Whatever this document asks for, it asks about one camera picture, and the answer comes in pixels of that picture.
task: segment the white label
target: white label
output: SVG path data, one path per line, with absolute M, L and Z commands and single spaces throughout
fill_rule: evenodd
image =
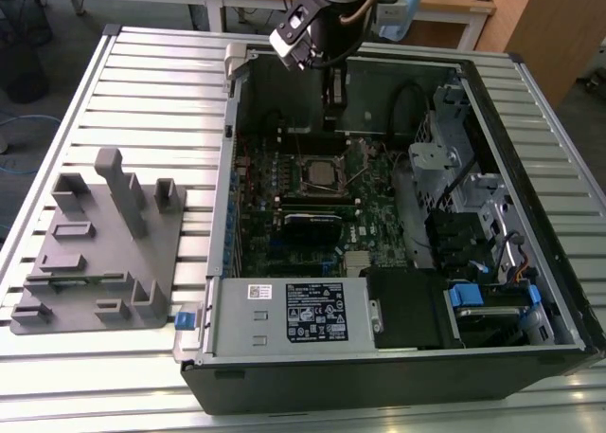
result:
M 482 7 L 471 7 L 470 11 L 472 13 L 490 13 L 492 12 L 492 9 L 484 9 Z
M 248 299 L 259 300 L 272 298 L 272 285 L 271 284 L 249 284 L 248 285 Z

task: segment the power supply label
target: power supply label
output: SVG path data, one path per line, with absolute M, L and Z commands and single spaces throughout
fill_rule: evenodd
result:
M 287 284 L 286 321 L 291 343 L 347 341 L 343 283 Z

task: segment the blue cable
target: blue cable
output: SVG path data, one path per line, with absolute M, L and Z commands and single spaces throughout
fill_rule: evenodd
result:
M 5 116 L 11 116 L 11 114 L 5 113 L 4 111 L 0 111 L 0 113 L 4 114 Z M 6 125 L 7 123 L 14 122 L 15 120 L 20 120 L 22 118 L 42 118 L 42 119 L 52 120 L 53 122 L 57 123 L 58 125 L 61 125 L 61 120 L 59 118 L 56 118 L 53 116 L 46 116 L 44 114 L 30 114 L 30 115 L 26 115 L 26 116 L 14 116 L 14 117 L 8 118 L 8 119 L 0 122 L 0 127 L 3 125 Z M 14 171 L 14 170 L 10 170 L 8 168 L 2 168 L 2 167 L 0 167 L 0 171 L 5 172 L 7 174 L 15 174 L 15 175 L 30 175 L 30 174 L 35 174 L 36 172 L 38 172 L 38 170 Z
M 53 116 L 45 116 L 44 114 L 30 114 L 27 116 L 15 116 L 15 117 L 8 118 L 8 119 L 0 122 L 0 127 L 3 125 L 6 125 L 7 123 L 14 122 L 15 120 L 20 120 L 22 118 L 45 118 L 47 120 L 52 120 L 53 122 L 61 125 L 61 120 L 59 118 L 56 118 Z
M 38 170 L 34 170 L 34 171 L 13 171 L 13 170 L 9 170 L 8 168 L 2 168 L 2 167 L 0 167 L 0 171 L 1 172 L 5 172 L 6 174 L 15 174 L 15 175 L 29 175 L 29 174 L 35 174 L 36 172 L 38 172 Z

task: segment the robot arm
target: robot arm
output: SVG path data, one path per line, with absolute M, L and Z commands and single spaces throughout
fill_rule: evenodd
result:
M 297 0 L 270 35 L 272 47 L 287 68 L 322 70 L 324 130 L 334 131 L 348 106 L 347 58 L 370 34 L 379 6 L 396 3 L 398 0 Z M 415 9 L 416 5 L 400 6 L 402 25 L 396 28 L 402 37 Z
M 389 27 L 382 27 L 382 36 L 394 41 L 403 38 L 418 3 L 419 0 L 297 0 L 282 16 L 270 43 L 289 69 L 332 68 L 358 50 L 377 16 L 389 21 Z
M 328 68 L 355 53 L 379 0 L 297 0 L 270 43 L 288 68 Z

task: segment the aluminum slotted table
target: aluminum slotted table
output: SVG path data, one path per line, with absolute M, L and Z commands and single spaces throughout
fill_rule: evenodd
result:
M 26 274 L 54 208 L 59 172 L 93 169 L 117 146 L 141 183 L 187 186 L 171 314 L 200 301 L 223 139 L 225 47 L 265 39 L 123 27 L 104 35 L 0 254 L 0 430 L 135 431 L 599 431 L 606 424 L 606 367 L 544 380 L 506 400 L 302 413 L 206 415 L 179 374 L 174 327 L 16 336 L 9 330 Z M 603 327 L 606 201 L 523 64 L 499 54 L 403 46 L 365 50 L 473 59 Z

